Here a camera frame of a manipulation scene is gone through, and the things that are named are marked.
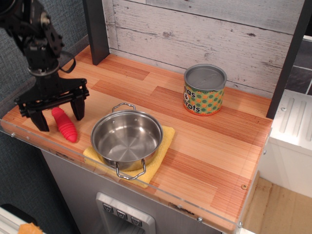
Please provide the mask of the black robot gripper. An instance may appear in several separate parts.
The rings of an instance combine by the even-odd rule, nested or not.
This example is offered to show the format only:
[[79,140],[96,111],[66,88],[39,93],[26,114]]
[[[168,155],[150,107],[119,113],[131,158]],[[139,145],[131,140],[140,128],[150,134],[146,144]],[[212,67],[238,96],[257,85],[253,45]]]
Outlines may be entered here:
[[58,72],[36,76],[35,85],[15,99],[24,117],[30,117],[42,132],[49,132],[42,110],[70,103],[77,120],[84,118],[85,99],[89,96],[85,78],[61,78]]

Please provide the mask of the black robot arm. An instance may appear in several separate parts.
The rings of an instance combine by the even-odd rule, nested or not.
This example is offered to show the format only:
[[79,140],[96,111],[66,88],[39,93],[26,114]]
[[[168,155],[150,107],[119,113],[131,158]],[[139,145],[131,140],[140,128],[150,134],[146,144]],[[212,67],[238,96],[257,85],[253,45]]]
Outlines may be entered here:
[[45,109],[70,103],[77,120],[84,118],[85,99],[89,96],[84,78],[61,78],[61,55],[75,57],[62,49],[62,36],[37,0],[2,0],[0,26],[11,36],[26,57],[28,71],[36,79],[32,88],[15,98],[23,117],[29,117],[40,131],[49,127],[42,113]]

